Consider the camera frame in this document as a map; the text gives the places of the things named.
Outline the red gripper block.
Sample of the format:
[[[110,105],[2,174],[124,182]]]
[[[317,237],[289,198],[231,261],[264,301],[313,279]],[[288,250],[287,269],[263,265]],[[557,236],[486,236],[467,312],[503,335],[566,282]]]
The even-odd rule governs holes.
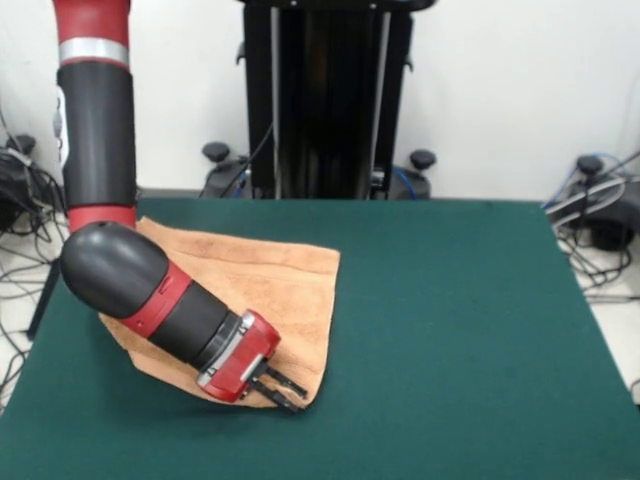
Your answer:
[[[284,394],[259,380],[266,372],[279,385],[302,399],[307,398],[305,388],[268,364],[280,341],[278,331],[268,321],[257,312],[246,310],[226,346],[199,372],[197,385],[224,403],[233,404],[256,391],[279,408],[300,412],[301,408]]]

